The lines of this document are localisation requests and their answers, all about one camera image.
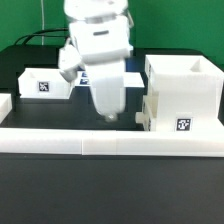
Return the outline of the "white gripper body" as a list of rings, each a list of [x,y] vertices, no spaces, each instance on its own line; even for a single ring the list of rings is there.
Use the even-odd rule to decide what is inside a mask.
[[[90,92],[98,114],[107,122],[118,119],[125,109],[125,58],[118,53],[80,55],[73,46],[59,49],[58,68],[61,76],[74,83],[81,67],[87,74]]]

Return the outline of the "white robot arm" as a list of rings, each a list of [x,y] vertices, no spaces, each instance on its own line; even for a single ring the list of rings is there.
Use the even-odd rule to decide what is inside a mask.
[[[133,50],[128,0],[64,0],[64,13],[69,37],[59,50],[60,74],[71,83],[83,69],[96,111],[115,121],[125,109],[125,60]]]

